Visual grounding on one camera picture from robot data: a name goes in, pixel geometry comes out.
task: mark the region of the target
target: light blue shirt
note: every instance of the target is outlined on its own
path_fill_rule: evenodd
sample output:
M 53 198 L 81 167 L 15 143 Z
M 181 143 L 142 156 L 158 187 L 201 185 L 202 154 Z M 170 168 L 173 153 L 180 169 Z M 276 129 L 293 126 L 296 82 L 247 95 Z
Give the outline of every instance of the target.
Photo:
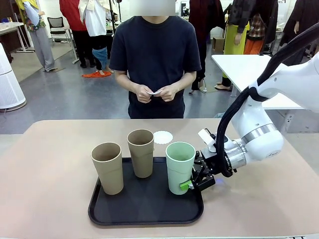
M 25 1 L 23 3 L 26 15 L 30 19 L 30 21 L 33 23 L 33 25 L 37 26 L 40 21 L 39 14 L 37 12 L 37 9 L 35 9 L 28 1 Z

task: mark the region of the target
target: metal ring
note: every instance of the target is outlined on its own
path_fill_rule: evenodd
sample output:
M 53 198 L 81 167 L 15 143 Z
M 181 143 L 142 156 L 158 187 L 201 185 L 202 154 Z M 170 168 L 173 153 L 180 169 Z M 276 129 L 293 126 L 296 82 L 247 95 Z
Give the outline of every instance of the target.
M 242 137 L 242 140 L 244 141 L 245 144 L 248 144 L 250 141 L 252 141 L 252 140 L 254 140 L 254 139 L 256 139 L 264 134 L 267 134 L 269 132 L 273 132 L 276 130 L 277 129 L 273 123 L 267 124 L 267 125 L 261 126 L 255 130 L 249 132 L 244 137 Z

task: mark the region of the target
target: green cup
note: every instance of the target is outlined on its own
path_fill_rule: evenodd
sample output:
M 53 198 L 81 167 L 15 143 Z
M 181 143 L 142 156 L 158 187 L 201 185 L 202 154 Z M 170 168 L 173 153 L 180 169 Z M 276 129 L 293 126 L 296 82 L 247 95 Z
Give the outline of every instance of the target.
M 195 154 L 195 148 L 185 142 L 175 142 L 166 148 L 168 187 L 172 193 L 182 195 L 187 192 L 179 185 L 190 180 Z

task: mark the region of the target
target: orange pants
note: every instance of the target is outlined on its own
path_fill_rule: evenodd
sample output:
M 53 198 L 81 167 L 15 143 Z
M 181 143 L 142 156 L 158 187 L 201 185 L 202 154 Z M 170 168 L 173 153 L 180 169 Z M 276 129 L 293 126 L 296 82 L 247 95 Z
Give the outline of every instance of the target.
M 244 50 L 244 55 L 257 55 L 260 53 L 261 48 L 263 47 L 264 40 L 252 41 L 247 40 Z

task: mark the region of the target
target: cup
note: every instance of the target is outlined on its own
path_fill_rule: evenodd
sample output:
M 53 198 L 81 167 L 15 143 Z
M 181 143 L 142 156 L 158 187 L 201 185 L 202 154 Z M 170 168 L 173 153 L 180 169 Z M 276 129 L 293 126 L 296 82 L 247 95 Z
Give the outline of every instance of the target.
M 106 194 L 121 192 L 123 184 L 122 151 L 116 143 L 102 143 L 96 146 L 91 157 Z
M 168 187 L 172 193 L 182 195 L 187 192 L 179 185 L 190 180 L 195 155 L 195 148 L 185 142 L 171 143 L 166 148 Z
M 146 129 L 137 129 L 128 135 L 134 173 L 147 178 L 153 172 L 154 135 Z

